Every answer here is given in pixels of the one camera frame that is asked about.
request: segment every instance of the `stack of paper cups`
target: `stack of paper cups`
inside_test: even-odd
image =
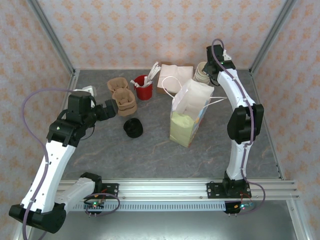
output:
[[[199,83],[207,84],[209,85],[210,79],[209,77],[202,71],[204,69],[207,62],[202,61],[198,64],[198,67],[195,69],[195,73],[193,76],[193,80]]]

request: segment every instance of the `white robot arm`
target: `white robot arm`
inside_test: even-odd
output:
[[[208,196],[238,198],[241,192],[251,195],[248,192],[250,191],[249,183],[246,181],[246,165],[250,148],[261,130],[264,108],[261,104],[256,104],[246,92],[226,50],[220,45],[209,46],[206,50],[207,63],[202,71],[210,77],[213,84],[215,80],[221,85],[233,110],[227,125],[228,136],[231,138],[229,166],[225,171],[222,184],[210,185],[209,183],[208,188],[213,190],[213,193]]]
[[[246,92],[245,88],[241,84],[237,70],[235,69],[228,69],[229,73],[231,73],[237,80],[238,83],[240,83],[240,86],[242,90],[245,93],[246,99],[250,103],[251,106],[255,104],[255,101],[251,99],[251,97]],[[221,87],[224,89],[230,103],[232,106],[232,110],[234,111],[236,108],[239,108],[240,106],[248,107],[247,103],[245,102],[242,93],[240,92],[237,84],[231,79],[231,77],[224,71],[219,72],[217,77],[217,82],[221,85]],[[241,162],[244,155],[244,146],[245,144],[248,144],[250,141],[244,141],[240,144],[238,144],[235,140],[231,140],[231,156],[230,156],[230,162],[229,166],[226,169],[226,173],[232,180],[241,180],[243,179],[241,174]],[[252,145],[248,145],[246,148],[245,153],[245,161],[244,161],[244,168],[243,173],[244,176],[246,176],[246,165],[248,160],[249,151]]]
[[[40,186],[46,165],[48,167],[44,181],[29,207],[26,223],[31,227],[56,233],[64,223],[67,213],[79,200],[102,191],[102,178],[86,172],[73,186],[56,195],[66,165],[86,130],[94,127],[96,121],[113,118],[118,112],[117,103],[113,99],[105,101],[106,107],[97,105],[93,97],[95,92],[94,87],[73,91],[68,97],[67,109],[50,125],[45,145],[48,163],[43,157],[34,182],[21,204],[11,206],[9,215],[14,219],[23,222],[31,199]]]

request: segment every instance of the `bag handle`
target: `bag handle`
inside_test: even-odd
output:
[[[166,80],[167,78],[174,78],[174,79],[176,79],[176,80],[178,81],[179,85],[180,85],[180,89],[182,89],[182,86],[181,86],[181,83],[179,82],[178,78],[176,78],[176,77],[174,77],[174,76],[166,76],[166,77],[162,80],[161,86],[162,86],[163,90],[164,90],[170,97],[172,97],[172,98],[174,99],[175,97],[172,96],[172,95],[165,89],[165,87],[164,87],[164,80]]]
[[[225,96],[211,96],[210,99],[220,99],[220,100],[211,102],[211,103],[205,105],[202,109],[204,109],[205,107],[208,107],[208,106],[211,105],[211,104],[216,104],[216,103],[218,103],[218,102],[221,102],[221,101],[227,99],[227,97],[225,97]]]

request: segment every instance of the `red paper cup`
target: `red paper cup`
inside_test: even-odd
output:
[[[138,76],[134,81],[138,83],[140,86],[143,86],[145,83],[145,76],[147,75],[141,75]],[[138,99],[142,101],[149,100],[152,97],[152,83],[147,87],[136,87],[134,86],[134,90],[136,91],[136,96]]]

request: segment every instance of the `white paper bag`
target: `white paper bag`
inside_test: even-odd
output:
[[[189,79],[173,97],[170,114],[170,139],[188,147],[198,130],[215,88]]]

